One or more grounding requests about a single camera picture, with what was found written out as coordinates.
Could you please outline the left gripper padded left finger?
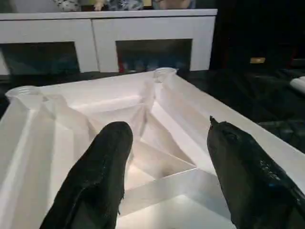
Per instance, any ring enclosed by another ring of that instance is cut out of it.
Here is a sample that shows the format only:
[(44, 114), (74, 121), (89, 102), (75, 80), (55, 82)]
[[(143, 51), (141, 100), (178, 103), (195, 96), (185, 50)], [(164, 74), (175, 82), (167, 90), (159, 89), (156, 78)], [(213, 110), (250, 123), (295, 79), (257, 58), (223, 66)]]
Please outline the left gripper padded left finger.
[(115, 228), (132, 143), (126, 122), (107, 124), (69, 170), (40, 228)]

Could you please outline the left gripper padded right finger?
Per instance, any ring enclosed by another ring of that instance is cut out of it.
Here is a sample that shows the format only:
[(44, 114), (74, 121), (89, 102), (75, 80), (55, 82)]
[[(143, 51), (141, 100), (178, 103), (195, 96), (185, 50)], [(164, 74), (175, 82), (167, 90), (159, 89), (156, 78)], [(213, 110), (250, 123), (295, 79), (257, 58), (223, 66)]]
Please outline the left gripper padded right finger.
[(303, 229), (305, 195), (247, 132), (210, 117), (208, 152), (238, 229)]

